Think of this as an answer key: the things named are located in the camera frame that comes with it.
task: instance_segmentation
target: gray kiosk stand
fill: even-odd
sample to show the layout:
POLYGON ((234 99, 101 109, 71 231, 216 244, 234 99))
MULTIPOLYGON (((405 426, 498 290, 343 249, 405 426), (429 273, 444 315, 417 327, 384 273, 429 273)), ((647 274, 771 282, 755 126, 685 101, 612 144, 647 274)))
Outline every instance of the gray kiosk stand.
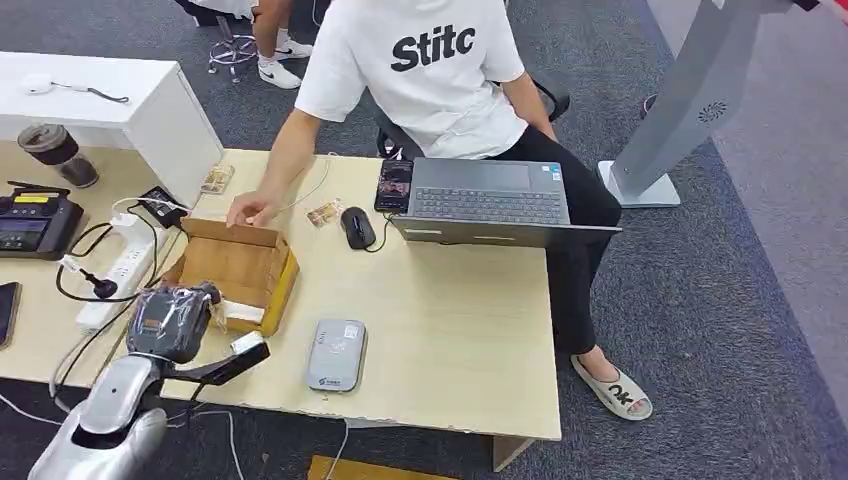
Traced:
POLYGON ((661 93, 618 158, 598 173, 622 207, 674 207, 667 172, 724 125, 740 106, 760 17, 802 0, 701 0, 661 93))

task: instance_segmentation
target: dark cup lid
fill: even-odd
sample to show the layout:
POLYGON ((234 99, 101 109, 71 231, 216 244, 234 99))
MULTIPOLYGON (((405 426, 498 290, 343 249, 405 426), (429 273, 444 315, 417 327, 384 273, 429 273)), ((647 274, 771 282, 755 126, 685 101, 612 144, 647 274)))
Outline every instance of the dark cup lid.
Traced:
POLYGON ((18 135, 18 145, 29 153, 49 152, 62 145, 67 137, 68 131, 61 125, 33 125, 18 135))

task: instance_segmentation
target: small gray device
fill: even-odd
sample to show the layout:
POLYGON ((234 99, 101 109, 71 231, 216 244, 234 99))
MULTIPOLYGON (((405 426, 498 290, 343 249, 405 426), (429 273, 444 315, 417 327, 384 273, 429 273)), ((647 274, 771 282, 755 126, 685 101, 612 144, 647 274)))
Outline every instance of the small gray device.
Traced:
POLYGON ((408 213, 392 223, 407 241, 567 247, 620 228, 571 225, 558 163, 418 158, 408 213))
POLYGON ((321 320, 315 331, 306 382, 314 390, 349 392, 359 381, 365 325, 357 320, 321 320))

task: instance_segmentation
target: office chair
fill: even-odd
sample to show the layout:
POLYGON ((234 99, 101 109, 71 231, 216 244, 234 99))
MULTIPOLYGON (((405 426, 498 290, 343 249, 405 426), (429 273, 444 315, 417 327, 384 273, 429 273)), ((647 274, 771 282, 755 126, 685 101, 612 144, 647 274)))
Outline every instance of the office chair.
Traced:
POLYGON ((252 60, 256 57, 256 40, 251 35, 233 35, 230 29, 229 19, 233 15, 211 8, 201 7, 189 0, 175 0, 186 13, 194 17, 198 27, 218 25, 223 40, 212 45, 209 50, 210 74, 218 72, 218 66, 230 67, 231 81, 239 83, 240 78, 236 76, 236 65, 252 60))
MULTIPOLYGON (((542 100, 546 101, 551 122, 562 116, 571 105, 571 95, 561 82, 553 82, 544 73, 531 75, 536 88, 543 94, 542 100)), ((377 132, 377 152, 383 158, 400 156, 407 160, 423 157, 424 153, 409 135, 399 126, 395 125, 382 111, 376 118, 379 131, 377 132)))

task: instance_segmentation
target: white sneaker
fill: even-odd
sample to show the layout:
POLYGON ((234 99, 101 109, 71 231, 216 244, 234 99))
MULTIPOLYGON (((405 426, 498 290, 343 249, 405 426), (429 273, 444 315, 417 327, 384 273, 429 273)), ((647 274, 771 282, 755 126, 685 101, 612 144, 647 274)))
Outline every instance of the white sneaker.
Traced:
POLYGON ((277 62, 259 63, 259 78, 286 90, 300 86, 300 79, 297 75, 286 70, 285 67, 277 62))
POLYGON ((312 45, 304 45, 289 39, 277 45, 277 52, 274 58, 285 60, 288 58, 306 58, 310 55, 312 55, 312 45))

